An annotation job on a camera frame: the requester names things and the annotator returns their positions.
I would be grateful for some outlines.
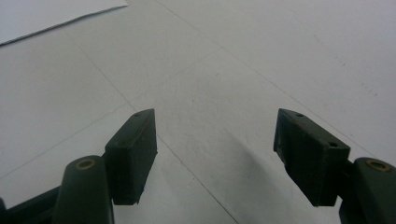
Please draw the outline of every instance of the white paper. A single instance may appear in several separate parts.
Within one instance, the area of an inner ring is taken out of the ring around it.
[[[0,0],[0,45],[126,6],[123,0]]]

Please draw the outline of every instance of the white tabletop surface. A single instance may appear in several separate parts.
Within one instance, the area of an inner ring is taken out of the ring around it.
[[[396,4],[129,0],[0,48],[0,195],[10,207],[102,155],[154,108],[159,154],[116,223],[339,223],[272,149],[277,110],[396,164]]]

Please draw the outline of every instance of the sheet of paper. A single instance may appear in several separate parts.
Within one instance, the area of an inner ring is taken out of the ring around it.
[[[87,15],[126,6],[123,0],[0,0],[0,46]]]

